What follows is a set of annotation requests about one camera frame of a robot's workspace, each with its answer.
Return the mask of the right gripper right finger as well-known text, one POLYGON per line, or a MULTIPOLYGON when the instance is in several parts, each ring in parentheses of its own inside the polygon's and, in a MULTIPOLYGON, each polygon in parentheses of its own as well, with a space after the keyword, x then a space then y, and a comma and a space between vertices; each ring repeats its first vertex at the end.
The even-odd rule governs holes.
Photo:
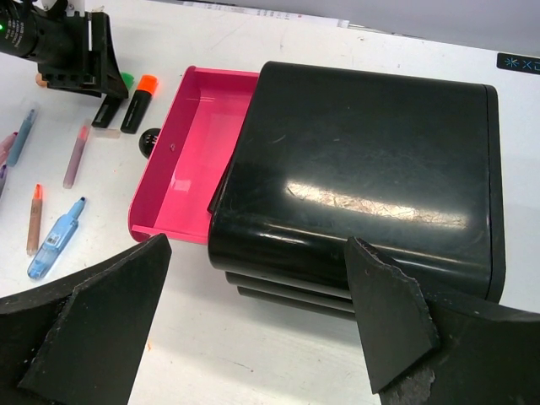
POLYGON ((538 403, 538 314, 406 273, 359 238, 344 256, 370 387, 382 403, 538 403))

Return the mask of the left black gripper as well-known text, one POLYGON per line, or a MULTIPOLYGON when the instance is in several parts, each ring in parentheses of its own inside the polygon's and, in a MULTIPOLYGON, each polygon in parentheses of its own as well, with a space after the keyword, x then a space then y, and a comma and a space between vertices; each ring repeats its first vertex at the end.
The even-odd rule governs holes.
POLYGON ((48 9, 34 1, 2 1, 1 53, 36 63, 51 89, 101 91, 126 99, 109 15, 68 11, 68 1, 48 9))

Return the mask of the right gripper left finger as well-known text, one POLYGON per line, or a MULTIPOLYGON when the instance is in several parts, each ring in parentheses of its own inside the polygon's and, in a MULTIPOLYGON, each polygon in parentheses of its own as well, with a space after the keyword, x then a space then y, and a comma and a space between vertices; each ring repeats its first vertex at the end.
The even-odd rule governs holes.
POLYGON ((3 404, 126 404, 170 264, 156 235, 1 299, 3 404))

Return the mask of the green cap black marker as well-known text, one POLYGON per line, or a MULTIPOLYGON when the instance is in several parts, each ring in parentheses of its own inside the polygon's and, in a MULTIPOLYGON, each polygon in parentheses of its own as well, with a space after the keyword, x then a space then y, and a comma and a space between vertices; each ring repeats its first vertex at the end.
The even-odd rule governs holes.
MULTIPOLYGON (((126 72, 122 72, 121 77, 127 90, 130 90, 134 83, 134 77, 126 72)), ((91 126, 99 129, 108 128, 123 102, 123 98, 107 95, 91 122, 91 126)))

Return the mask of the orange cap black marker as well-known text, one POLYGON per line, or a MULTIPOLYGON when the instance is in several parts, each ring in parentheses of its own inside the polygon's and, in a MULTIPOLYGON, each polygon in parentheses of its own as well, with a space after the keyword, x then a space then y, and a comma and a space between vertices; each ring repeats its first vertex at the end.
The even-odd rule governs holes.
POLYGON ((144 74, 141 77, 121 123, 121 132, 128 134, 137 132, 158 84, 159 80, 154 75, 144 74))

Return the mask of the pink purple highlighter pen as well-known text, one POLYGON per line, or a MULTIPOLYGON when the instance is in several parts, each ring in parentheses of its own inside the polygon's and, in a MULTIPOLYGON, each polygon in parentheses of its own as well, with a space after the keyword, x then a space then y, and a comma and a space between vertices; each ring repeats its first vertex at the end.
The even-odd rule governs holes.
POLYGON ((62 186, 65 189, 71 189, 73 187, 80 161, 84 153, 84 148, 89 137, 90 128, 91 125, 88 122, 85 122, 78 132, 62 183, 62 186))

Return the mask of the pink top drawer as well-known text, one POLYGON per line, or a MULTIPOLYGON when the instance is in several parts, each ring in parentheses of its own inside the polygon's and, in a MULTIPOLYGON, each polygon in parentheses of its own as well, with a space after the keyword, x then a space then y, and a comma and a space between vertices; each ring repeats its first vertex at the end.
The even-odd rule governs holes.
POLYGON ((257 73, 189 67, 132 199, 137 242, 164 234, 205 245, 208 206, 233 154, 257 73))

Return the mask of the black drawer organizer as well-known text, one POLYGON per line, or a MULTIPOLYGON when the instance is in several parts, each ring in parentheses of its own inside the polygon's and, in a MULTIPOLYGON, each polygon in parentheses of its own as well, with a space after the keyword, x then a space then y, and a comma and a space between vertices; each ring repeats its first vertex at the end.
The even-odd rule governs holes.
POLYGON ((210 205, 241 294, 352 310, 358 237, 480 299, 505 283, 499 97, 488 84, 268 62, 210 205))

